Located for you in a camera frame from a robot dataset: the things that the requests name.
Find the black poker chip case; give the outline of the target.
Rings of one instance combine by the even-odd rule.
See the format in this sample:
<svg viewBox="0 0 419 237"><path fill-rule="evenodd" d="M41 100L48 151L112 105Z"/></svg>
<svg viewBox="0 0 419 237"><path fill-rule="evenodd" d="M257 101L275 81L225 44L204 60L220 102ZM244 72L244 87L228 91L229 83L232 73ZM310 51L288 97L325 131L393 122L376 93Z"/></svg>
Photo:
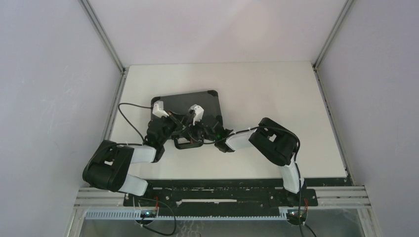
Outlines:
<svg viewBox="0 0 419 237"><path fill-rule="evenodd" d="M170 138L173 140L174 146L179 150L192 149L202 146L202 144L193 142L186 132L186 129L192 125L193 116L189 112L189 109L192 105L197 104L204 109L202 119L213 118L216 119L221 125L223 125L219 96L216 90L183 93L169 96L156 96L151 99L150 105L152 108L153 104L158 100L163 101L164 110L169 115L175 116L183 125L182 130L174 132ZM157 119L158 117L152 115L151 112L151 120L155 118Z"/></svg>

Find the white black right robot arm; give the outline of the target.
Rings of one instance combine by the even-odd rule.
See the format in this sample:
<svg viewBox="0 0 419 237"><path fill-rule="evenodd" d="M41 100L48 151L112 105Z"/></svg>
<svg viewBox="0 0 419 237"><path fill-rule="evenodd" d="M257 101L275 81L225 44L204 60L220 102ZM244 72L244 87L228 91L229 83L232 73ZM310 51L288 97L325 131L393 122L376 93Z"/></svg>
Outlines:
<svg viewBox="0 0 419 237"><path fill-rule="evenodd" d="M265 117L255 127L234 131L225 129L214 118L203 118L189 126L186 132L193 142L202 145L213 144L224 153L248 147L256 148L279 167L286 190L286 201L291 205L299 205L304 201L304 178L296 164L300 140L293 132L274 120Z"/></svg>

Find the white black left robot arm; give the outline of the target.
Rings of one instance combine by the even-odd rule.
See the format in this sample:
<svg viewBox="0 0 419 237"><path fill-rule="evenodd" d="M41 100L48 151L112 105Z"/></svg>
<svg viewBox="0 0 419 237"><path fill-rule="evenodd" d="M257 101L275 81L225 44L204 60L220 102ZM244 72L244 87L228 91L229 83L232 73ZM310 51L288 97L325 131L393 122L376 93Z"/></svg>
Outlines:
<svg viewBox="0 0 419 237"><path fill-rule="evenodd" d="M147 188L148 182L130 175L128 170L134 163L160 161L165 152L164 144L182 127L180 120L170 115L149 121L142 144L103 140L85 166L83 180L97 189L135 195L141 205L150 205L155 196Z"/></svg>

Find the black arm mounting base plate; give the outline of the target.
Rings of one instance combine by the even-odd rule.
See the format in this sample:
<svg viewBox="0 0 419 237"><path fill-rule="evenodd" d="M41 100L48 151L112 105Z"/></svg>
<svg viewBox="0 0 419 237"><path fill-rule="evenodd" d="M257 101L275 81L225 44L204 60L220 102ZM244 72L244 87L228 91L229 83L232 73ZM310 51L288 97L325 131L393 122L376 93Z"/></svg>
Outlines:
<svg viewBox="0 0 419 237"><path fill-rule="evenodd" d="M277 216L279 208L304 209L320 205L319 188L350 187L348 178L308 178L301 195L291 194L282 179L152 180L142 197L95 191L98 206L148 208L159 216L261 217Z"/></svg>

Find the aluminium frame rail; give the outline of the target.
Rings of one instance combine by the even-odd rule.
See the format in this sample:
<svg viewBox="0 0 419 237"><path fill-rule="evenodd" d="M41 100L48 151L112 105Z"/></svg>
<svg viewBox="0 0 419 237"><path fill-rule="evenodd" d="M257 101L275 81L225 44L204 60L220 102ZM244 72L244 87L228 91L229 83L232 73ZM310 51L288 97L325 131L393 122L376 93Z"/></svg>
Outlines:
<svg viewBox="0 0 419 237"><path fill-rule="evenodd" d="M157 188L155 199L180 207L185 204L258 204L261 207L291 207L280 195L280 188L231 188L231 189L175 189ZM95 188L81 188L75 206L77 207L119 207L127 206L132 199L127 194L113 193ZM304 194L301 206L325 209L371 208L364 187L312 187Z"/></svg>

